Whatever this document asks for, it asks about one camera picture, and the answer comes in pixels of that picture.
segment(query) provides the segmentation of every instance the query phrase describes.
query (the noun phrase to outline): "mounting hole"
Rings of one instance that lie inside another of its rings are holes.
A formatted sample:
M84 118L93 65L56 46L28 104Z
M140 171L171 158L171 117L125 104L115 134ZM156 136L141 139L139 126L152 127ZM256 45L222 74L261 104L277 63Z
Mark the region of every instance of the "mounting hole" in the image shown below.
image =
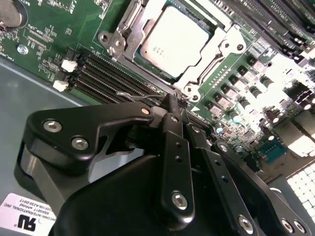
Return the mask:
M237 45L236 49L237 49L238 51L241 51L241 50L244 49L244 45L243 45L243 44L239 44L239 45Z
M175 157L175 160L178 162L178 163L182 163L183 160L180 158L180 156L176 156Z
M228 183L228 179L225 176L221 176L221 179L223 180L224 183Z
M100 40L102 40L102 42L107 42L108 38L105 34L102 34L102 36L100 37Z

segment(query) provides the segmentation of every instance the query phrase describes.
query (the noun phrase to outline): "green circuit board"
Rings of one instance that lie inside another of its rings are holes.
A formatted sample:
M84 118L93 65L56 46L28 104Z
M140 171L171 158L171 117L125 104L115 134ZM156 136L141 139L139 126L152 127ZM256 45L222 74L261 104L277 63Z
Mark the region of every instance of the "green circuit board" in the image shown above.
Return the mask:
M111 57L99 43L97 35L101 31L113 32L116 29L130 1L21 0L21 2L26 7L29 15L28 23L19 30L0 32L0 55L52 84L58 79L56 73L68 48L78 52L87 50L107 61L111 61ZM199 9L211 17L211 13L204 9L198 1L180 0L179 2L187 7L190 13L206 23L207 19L195 8L191 7L189 2L198 6ZM241 124L235 124L230 120L227 113L223 113L220 116L211 114L207 105L213 101L214 94L221 92L221 85L226 83L228 78L236 73L240 66L248 67L247 60L249 55L255 55L264 66L268 67L277 53L272 50L268 51L270 45L241 17L235 14L231 18L241 26L241 33L246 41L247 50L241 55L231 54L223 61L200 87L201 100L198 103L190 102L188 110L194 116L209 124L216 121L222 122L229 130L222 138L226 139L233 147L243 146L246 150L250 150L253 148L251 143L254 140L262 140L258 147L265 143L263 134L258 130L254 130L251 136L246 135L249 130L252 130L253 121L249 122L246 117L243 117ZM17 51L18 45L21 44L27 46L29 50L27 55L22 55ZM127 74L150 85L150 81L147 81L146 78L135 74L119 63L112 61L111 63ZM262 76L262 74L255 72L251 68L249 70L258 77ZM165 94L160 88L155 89L161 94ZM101 103L77 89L73 89L71 93L90 104ZM229 110L242 112L237 102L227 111ZM288 114L294 115L299 110L300 108L295 105L287 105L283 110L284 117Z

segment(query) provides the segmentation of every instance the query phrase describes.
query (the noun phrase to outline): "motherboard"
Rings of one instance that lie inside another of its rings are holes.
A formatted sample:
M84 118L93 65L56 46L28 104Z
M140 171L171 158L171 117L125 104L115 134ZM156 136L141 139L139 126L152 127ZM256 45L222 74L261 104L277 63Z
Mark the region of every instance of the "motherboard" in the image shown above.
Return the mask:
M315 156L314 40L314 0L0 0L2 57L92 105L175 94L257 162Z

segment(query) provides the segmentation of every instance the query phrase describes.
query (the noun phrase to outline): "black plastic bracket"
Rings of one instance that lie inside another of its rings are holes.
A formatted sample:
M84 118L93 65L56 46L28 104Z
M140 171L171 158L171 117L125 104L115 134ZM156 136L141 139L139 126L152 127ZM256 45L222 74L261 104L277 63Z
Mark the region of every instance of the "black plastic bracket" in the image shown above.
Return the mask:
M29 116L23 142L31 154L68 174L77 175L89 168L104 144L104 148L110 146L120 128L148 125L153 119L151 109L140 102L39 111ZM61 130L55 132L54 123L51 128L49 124L45 128L47 121L57 121ZM100 137L106 142L99 142ZM74 148L75 138L83 138L88 147Z
M186 227L194 218L189 144L183 138L183 123L177 98L168 94L163 101L168 113L161 121L162 176L157 216L172 230Z
M303 220L245 162L237 158L228 145L216 142L212 145L212 150L222 157L243 200L250 208L252 217L257 217L266 235L311 236Z

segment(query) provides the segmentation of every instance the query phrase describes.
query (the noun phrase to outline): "gray metal surface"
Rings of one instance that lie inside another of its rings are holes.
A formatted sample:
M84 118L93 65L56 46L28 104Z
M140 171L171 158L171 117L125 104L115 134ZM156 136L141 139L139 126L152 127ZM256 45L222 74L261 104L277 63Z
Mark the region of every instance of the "gray metal surface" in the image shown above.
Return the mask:
M0 203L9 193L39 201L16 182L13 170L28 115L55 108L87 105L71 95L55 91L50 84L0 58ZM90 180L102 177L141 154L112 157L95 165ZM0 236L23 234L0 228Z

